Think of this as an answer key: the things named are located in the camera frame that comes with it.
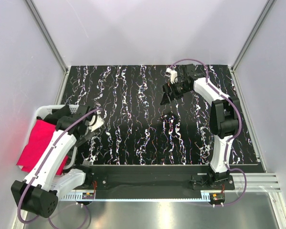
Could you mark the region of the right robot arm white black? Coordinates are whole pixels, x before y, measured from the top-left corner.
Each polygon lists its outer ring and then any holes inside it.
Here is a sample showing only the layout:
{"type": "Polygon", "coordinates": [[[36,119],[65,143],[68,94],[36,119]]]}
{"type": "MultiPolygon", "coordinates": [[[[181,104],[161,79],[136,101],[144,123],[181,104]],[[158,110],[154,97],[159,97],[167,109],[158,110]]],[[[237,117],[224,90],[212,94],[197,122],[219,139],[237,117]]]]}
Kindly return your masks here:
{"type": "Polygon", "coordinates": [[[196,73],[193,64],[183,68],[182,76],[172,67],[166,69],[165,76],[169,79],[162,87],[161,105],[179,100],[185,93],[194,91],[211,106],[209,128],[214,135],[213,155],[206,176],[193,183],[200,187],[222,188],[229,182],[229,156],[233,140],[242,127],[238,97],[223,93],[210,81],[207,73],[196,73]]]}

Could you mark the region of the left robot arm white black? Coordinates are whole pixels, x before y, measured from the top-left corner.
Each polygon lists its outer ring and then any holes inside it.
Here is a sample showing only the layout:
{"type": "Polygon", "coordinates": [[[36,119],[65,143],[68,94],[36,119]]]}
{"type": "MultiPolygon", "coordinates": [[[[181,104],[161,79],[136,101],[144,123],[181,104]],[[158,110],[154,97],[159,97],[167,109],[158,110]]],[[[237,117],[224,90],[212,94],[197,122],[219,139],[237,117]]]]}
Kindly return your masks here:
{"type": "Polygon", "coordinates": [[[93,137],[104,124],[100,117],[101,108],[77,105],[75,110],[75,113],[69,112],[59,117],[53,136],[37,164],[23,181],[16,180],[11,186],[18,207],[18,219],[24,224],[27,221],[21,217],[21,210],[48,218],[63,196],[76,187],[87,189],[93,184],[93,177],[88,174],[90,169],[84,165],[72,167],[54,181],[67,153],[93,137]]]}

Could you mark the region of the pink t shirt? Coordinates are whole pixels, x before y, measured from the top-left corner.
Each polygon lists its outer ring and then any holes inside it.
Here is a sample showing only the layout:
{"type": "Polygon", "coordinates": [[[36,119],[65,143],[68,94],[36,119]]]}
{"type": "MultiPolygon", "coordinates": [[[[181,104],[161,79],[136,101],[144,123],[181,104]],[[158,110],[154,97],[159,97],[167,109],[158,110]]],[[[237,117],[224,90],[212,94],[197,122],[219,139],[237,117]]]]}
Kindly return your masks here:
{"type": "Polygon", "coordinates": [[[36,120],[31,130],[27,145],[24,147],[17,165],[24,172],[31,172],[35,167],[48,144],[50,143],[55,125],[47,123],[43,120],[36,120]]]}

